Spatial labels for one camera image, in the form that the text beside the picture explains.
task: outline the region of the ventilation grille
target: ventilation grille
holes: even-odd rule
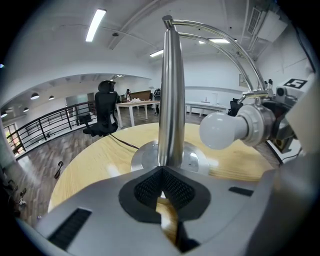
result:
[[[253,33],[255,31],[255,28],[256,28],[258,21],[259,21],[259,18],[260,18],[260,15],[261,15],[261,11],[259,11],[258,9],[253,7],[249,26],[248,26],[248,32],[251,35],[253,35]]]
[[[90,214],[91,211],[78,208],[62,223],[48,240],[62,250],[66,250]]]

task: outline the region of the round metal base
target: round metal base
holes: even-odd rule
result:
[[[157,166],[159,166],[157,140],[148,142],[140,147],[131,160],[132,172],[141,169],[151,169]],[[186,141],[184,142],[183,158],[180,168],[203,175],[209,174],[209,163],[205,154],[196,146]]]

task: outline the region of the white table leg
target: white table leg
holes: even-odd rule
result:
[[[148,120],[147,105],[144,105],[145,120]]]
[[[134,111],[132,106],[129,107],[131,126],[135,126]]]
[[[120,127],[123,128],[121,114],[120,114],[120,107],[116,106],[116,111],[118,112],[118,118],[119,118]]]

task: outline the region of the railing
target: railing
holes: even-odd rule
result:
[[[37,146],[36,143],[41,144],[68,130],[84,127],[85,121],[90,124],[95,119],[97,119],[96,103],[88,101],[45,114],[20,127],[6,138],[13,154],[16,155],[34,148]]]

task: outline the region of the frosted glass bulb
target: frosted glass bulb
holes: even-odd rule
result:
[[[199,133],[206,146],[222,150],[235,140],[244,138],[248,133],[248,125],[242,117],[211,113],[202,120]]]

